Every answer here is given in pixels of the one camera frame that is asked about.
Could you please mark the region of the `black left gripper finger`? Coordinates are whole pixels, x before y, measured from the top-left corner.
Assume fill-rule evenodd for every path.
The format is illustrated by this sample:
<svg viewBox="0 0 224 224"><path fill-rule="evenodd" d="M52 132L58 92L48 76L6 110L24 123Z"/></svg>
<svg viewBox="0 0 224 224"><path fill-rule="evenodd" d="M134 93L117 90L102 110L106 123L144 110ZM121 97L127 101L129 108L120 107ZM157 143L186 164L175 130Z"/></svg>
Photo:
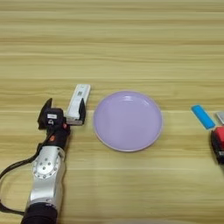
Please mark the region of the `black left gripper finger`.
<svg viewBox="0 0 224 224"><path fill-rule="evenodd" d="M80 114L79 121L81 121L81 123L85 123L85 119L86 119L86 104L85 104L83 98L80 101L79 114Z"/></svg>
<svg viewBox="0 0 224 224"><path fill-rule="evenodd" d="M40 130L44 130L46 128L46 126L45 126L45 112L46 112L47 109L49 109L52 106L52 102L53 102L52 98L48 99L45 102L42 109L40 110L40 113L39 113L39 116L38 116L38 128Z"/></svg>

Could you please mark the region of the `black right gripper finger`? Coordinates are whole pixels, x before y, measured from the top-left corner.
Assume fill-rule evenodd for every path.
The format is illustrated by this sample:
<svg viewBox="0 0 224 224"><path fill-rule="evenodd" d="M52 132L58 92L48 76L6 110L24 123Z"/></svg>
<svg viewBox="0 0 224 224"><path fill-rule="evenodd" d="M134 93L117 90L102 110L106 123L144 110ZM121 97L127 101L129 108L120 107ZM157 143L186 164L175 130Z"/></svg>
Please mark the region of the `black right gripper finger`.
<svg viewBox="0 0 224 224"><path fill-rule="evenodd" d="M222 149L221 141L216 134L211 135L211 145L218 164L224 165L224 150Z"/></svg>

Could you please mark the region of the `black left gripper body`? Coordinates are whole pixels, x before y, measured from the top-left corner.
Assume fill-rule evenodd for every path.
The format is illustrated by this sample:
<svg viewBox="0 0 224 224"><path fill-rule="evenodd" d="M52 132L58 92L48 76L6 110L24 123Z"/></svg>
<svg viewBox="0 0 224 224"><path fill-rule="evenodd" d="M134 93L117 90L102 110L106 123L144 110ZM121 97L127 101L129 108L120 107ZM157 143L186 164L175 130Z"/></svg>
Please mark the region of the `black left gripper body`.
<svg viewBox="0 0 224 224"><path fill-rule="evenodd" d="M61 120L50 119L46 123L46 146L57 146L61 149L65 149L67 145L67 139L71 133L72 126L82 126L85 120L68 121L65 117Z"/></svg>

